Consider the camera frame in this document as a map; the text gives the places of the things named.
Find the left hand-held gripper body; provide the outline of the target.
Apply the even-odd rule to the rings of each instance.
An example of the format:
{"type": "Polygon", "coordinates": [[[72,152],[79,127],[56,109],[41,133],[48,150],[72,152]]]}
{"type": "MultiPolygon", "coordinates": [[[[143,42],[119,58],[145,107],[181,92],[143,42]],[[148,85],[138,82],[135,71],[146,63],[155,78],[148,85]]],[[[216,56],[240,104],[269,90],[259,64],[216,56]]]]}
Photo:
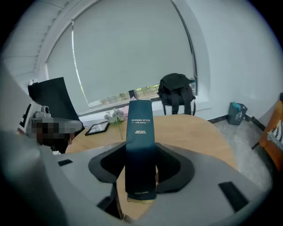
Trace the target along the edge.
{"type": "Polygon", "coordinates": [[[26,109],[26,112],[24,113],[24,115],[23,115],[23,117],[22,117],[22,119],[19,123],[19,127],[17,129],[19,134],[25,134],[26,133],[28,122],[29,122],[29,119],[30,119],[32,113],[33,113],[33,102],[30,102],[27,109],[26,109]]]}

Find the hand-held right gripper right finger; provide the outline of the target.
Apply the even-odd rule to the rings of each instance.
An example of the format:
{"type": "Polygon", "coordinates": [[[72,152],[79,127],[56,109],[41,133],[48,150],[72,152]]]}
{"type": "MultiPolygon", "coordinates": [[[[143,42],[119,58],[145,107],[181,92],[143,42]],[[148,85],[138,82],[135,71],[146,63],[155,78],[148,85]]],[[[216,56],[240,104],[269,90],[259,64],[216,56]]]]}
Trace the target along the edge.
{"type": "Polygon", "coordinates": [[[128,149],[127,191],[153,200],[137,226],[239,226],[269,194],[216,157],[160,143],[128,149]]]}

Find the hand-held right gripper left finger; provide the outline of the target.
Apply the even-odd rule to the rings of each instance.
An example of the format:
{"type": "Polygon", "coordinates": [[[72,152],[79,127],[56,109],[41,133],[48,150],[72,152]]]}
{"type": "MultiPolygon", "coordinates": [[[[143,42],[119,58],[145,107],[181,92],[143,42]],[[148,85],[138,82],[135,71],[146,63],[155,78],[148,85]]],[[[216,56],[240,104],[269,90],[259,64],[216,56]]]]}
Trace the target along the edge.
{"type": "Polygon", "coordinates": [[[117,179],[125,165],[124,143],[54,155],[44,164],[70,225],[124,226],[117,179]]]}

